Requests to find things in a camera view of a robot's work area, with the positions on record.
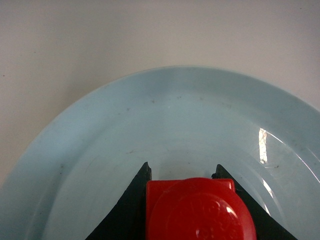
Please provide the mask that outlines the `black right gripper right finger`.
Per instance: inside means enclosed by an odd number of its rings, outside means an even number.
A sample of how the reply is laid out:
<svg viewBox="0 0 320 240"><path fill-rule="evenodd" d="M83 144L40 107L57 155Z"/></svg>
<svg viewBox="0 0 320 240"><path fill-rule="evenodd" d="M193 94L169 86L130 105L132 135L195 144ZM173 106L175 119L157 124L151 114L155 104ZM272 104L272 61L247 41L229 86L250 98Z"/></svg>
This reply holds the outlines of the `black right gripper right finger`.
<svg viewBox="0 0 320 240"><path fill-rule="evenodd" d="M211 175L211 178L231 179L234 182L235 193L244 202L252 217L258 240L297 240L273 219L221 164L217 164L215 173Z"/></svg>

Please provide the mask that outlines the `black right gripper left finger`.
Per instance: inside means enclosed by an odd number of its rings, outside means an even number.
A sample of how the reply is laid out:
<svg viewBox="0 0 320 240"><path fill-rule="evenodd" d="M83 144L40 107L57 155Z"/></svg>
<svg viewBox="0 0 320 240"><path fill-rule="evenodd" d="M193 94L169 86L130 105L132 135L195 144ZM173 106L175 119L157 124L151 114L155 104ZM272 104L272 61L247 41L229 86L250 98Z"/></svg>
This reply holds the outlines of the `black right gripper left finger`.
<svg viewBox="0 0 320 240"><path fill-rule="evenodd" d="M145 240L146 189L152 170L145 162L115 206L86 238L88 240Z"/></svg>

